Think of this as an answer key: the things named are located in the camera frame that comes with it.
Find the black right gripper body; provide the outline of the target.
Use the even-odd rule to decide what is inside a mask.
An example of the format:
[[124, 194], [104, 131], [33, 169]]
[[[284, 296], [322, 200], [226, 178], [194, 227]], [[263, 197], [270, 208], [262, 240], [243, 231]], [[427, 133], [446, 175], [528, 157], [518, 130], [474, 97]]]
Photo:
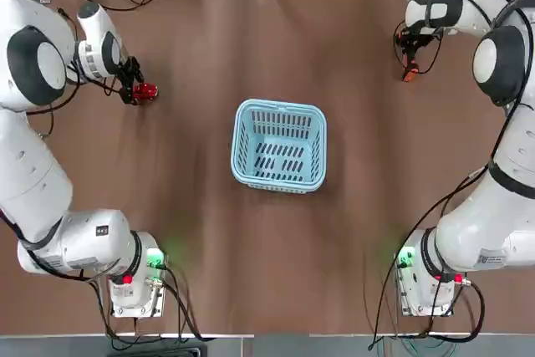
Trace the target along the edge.
[[407, 28], [408, 44], [410, 46], [427, 46], [431, 41], [437, 38], [437, 33], [431, 31], [430, 33], [417, 32], [414, 28]]

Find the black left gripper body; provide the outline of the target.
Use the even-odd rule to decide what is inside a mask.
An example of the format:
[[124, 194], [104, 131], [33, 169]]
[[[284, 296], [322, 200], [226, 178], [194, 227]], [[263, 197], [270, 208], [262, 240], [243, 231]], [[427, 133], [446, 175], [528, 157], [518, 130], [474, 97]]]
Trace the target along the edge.
[[136, 57], [128, 56], [124, 61], [120, 62], [117, 77], [128, 76], [131, 79], [135, 79], [134, 72], [140, 70], [140, 64]]

